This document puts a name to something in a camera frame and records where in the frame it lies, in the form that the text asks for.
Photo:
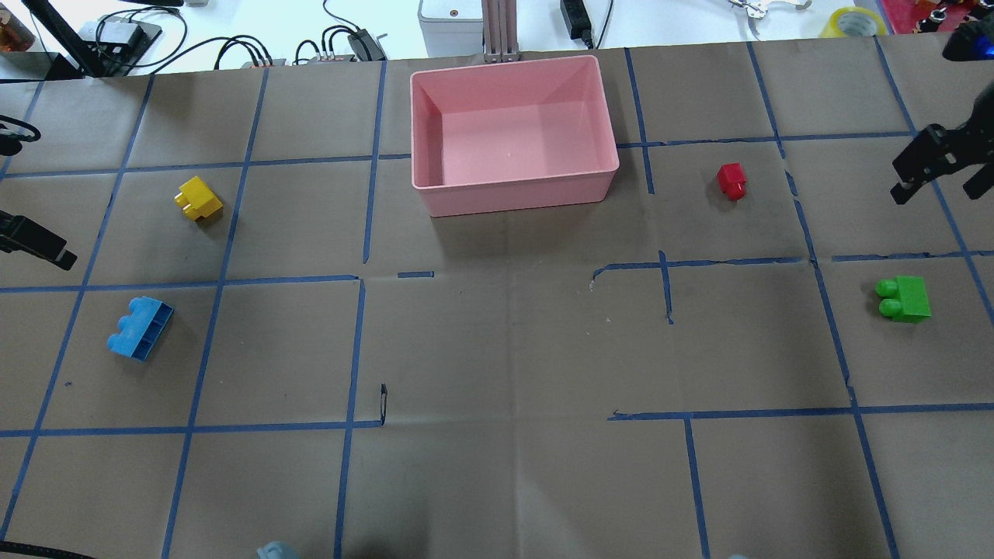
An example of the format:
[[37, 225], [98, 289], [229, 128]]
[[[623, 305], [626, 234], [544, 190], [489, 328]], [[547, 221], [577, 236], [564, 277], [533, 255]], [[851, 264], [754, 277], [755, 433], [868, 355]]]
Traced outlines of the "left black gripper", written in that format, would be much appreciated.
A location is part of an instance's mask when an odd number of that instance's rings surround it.
[[[14, 156], [26, 143], [40, 139], [34, 125], [10, 116], [1, 116], [1, 155]], [[71, 270], [78, 256], [67, 249], [67, 241], [23, 215], [1, 211], [1, 251], [27, 252], [38, 259]]]

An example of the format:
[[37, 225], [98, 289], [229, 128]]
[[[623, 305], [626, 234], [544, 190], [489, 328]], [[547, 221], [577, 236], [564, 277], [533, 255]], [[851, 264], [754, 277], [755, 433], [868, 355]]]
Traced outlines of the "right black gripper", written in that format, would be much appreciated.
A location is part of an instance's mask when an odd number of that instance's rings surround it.
[[[974, 20], [962, 23], [951, 33], [942, 57], [955, 63], [991, 61], [993, 23]], [[955, 173], [959, 168], [982, 164], [967, 179], [962, 190], [968, 198], [981, 198], [993, 188], [992, 85], [974, 100], [969, 117], [959, 127], [948, 130], [938, 124], [926, 125], [892, 160], [898, 183], [890, 194], [895, 204], [905, 205], [927, 182]]]

